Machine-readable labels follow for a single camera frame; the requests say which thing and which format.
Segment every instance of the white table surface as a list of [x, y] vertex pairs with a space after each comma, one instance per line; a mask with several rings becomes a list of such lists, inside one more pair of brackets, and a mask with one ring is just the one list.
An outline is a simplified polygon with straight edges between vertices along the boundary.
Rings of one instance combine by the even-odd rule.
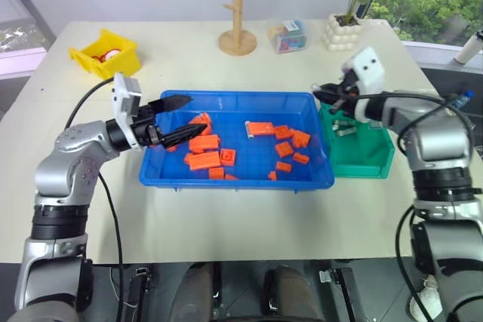
[[[29, 235], [35, 168], [47, 156], [80, 97], [100, 81], [69, 60], [107, 28], [138, 43], [143, 100], [163, 90], [309, 91], [313, 83], [337, 82], [340, 66], [356, 50], [372, 45], [386, 69], [386, 89], [432, 89], [387, 22], [365, 24], [352, 52], [330, 53], [320, 39], [323, 21], [307, 22], [312, 41], [305, 51], [275, 54], [266, 22], [246, 22], [258, 40], [247, 56], [217, 47], [229, 22], [70, 23], [0, 122], [0, 262], [19, 262]], [[98, 90], [75, 121], [112, 118], [110, 87]], [[389, 177], [336, 179], [317, 192], [156, 189], [140, 184], [143, 154], [124, 152], [102, 172], [118, 213], [124, 258], [132, 262], [248, 259], [333, 259], [394, 256], [397, 222], [414, 199], [411, 172], [396, 152]], [[473, 179], [483, 165], [473, 158]], [[114, 225], [98, 183], [89, 210], [88, 257], [117, 262]], [[409, 231], [402, 252], [411, 253]]]

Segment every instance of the dark floor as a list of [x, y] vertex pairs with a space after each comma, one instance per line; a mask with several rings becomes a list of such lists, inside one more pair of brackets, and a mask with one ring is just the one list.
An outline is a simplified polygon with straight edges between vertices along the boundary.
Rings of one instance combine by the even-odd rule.
[[[321, 302], [327, 322], [348, 321], [340, 288], [333, 287], [330, 289], [332, 292], [328, 293], [328, 289], [318, 281], [318, 270], [328, 263], [320, 261], [224, 262], [222, 263], [223, 307], [217, 317], [260, 315], [260, 294], [265, 272], [277, 265], [288, 265], [307, 277]], [[418, 289], [421, 288], [423, 276], [415, 270], [411, 259], [405, 259], [405, 265], [414, 284]], [[190, 263], [149, 265], [153, 274], [153, 284], [150, 294], [146, 295], [147, 305], [143, 309], [143, 322], [167, 320], [181, 278], [189, 266]], [[359, 259], [348, 263], [332, 261], [331, 266], [333, 268], [350, 267], [353, 270], [367, 322], [413, 321], [408, 315], [410, 293], [401, 278], [395, 259]], [[130, 276], [137, 267], [139, 265], [132, 265], [125, 271], [126, 292]], [[13, 292], [18, 268], [18, 265], [0, 264], [0, 280], [3, 282], [0, 321], [7, 320], [13, 313]], [[113, 277], [117, 283], [116, 270], [113, 271]], [[94, 280], [93, 302], [82, 313], [81, 320], [113, 321], [117, 301], [109, 281], [109, 267], [96, 266]], [[443, 321], [442, 317], [435, 320], [435, 322], [440, 321]]]

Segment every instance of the white cable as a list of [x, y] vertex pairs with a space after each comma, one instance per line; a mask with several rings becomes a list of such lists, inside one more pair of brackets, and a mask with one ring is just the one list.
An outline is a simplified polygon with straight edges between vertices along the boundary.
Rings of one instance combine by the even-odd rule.
[[[115, 291], [115, 287], [114, 287], [114, 281], [112, 280], [112, 267], [109, 268], [109, 280], [111, 281], [111, 286], [112, 286], [112, 291], [114, 292], [114, 297], [118, 300], [119, 302], [119, 297], [118, 297], [118, 293]], [[131, 308], [137, 308], [137, 305], [132, 305], [130, 303], [127, 303], [127, 302], [123, 302], [122, 304], [126, 305], [127, 307], [131, 307]]]

